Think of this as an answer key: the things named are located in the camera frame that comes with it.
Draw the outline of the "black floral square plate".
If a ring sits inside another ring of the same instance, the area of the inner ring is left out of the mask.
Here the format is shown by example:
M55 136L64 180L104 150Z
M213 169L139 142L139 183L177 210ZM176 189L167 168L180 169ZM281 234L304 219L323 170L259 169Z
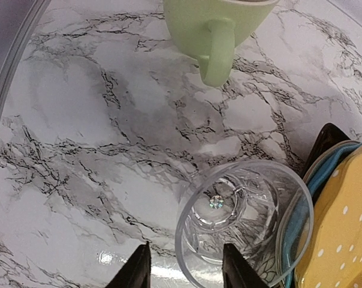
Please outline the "black floral square plate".
M306 242L306 234L309 231L310 208L319 199L336 167L360 145L360 142L350 139L332 123L325 124L319 132L301 172L311 200L307 200L306 196L294 196L282 217L282 227L277 233L274 262L276 271L282 276L275 278L271 287L292 287L293 264L295 257L300 255L302 250L299 240L303 236L303 241Z

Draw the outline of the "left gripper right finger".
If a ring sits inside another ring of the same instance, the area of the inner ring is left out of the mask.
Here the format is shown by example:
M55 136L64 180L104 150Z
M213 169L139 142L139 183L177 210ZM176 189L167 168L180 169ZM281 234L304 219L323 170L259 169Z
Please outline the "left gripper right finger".
M224 244L222 274L225 288L268 288L236 246Z

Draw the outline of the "blue polka dot plate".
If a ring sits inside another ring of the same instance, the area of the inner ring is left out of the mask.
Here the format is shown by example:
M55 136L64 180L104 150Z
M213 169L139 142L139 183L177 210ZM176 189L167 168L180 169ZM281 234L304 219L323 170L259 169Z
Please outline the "blue polka dot plate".
M278 239L277 269L297 266L283 287L362 287L362 143L345 142L322 154L304 181L315 201L295 201Z

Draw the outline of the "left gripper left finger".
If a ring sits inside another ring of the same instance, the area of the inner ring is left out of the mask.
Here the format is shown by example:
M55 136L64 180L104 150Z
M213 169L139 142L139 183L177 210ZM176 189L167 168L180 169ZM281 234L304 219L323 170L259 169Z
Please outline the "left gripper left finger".
M137 247L105 288L149 288L150 275L151 253L146 242Z

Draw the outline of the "clear glass blue flower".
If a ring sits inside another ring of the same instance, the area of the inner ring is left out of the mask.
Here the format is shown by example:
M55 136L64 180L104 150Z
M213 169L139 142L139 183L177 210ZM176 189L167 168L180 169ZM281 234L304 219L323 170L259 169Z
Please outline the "clear glass blue flower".
M291 287L313 230L312 195L293 170L242 160L196 172L179 192L177 262L195 287L221 287L233 244L269 287Z

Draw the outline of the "pale green mug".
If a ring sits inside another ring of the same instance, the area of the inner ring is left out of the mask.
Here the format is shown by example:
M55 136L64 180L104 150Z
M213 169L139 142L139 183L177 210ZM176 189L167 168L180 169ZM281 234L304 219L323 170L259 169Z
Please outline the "pale green mug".
M183 54L197 60L202 82L223 85L231 72L234 50L266 19L277 1L163 2L168 31Z

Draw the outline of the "orange polka dot plate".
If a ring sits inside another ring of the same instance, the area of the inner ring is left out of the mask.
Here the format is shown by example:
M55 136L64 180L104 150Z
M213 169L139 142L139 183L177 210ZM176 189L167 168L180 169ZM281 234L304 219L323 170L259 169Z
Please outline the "orange polka dot plate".
M295 268L296 287L362 287L362 145L321 171L312 238Z

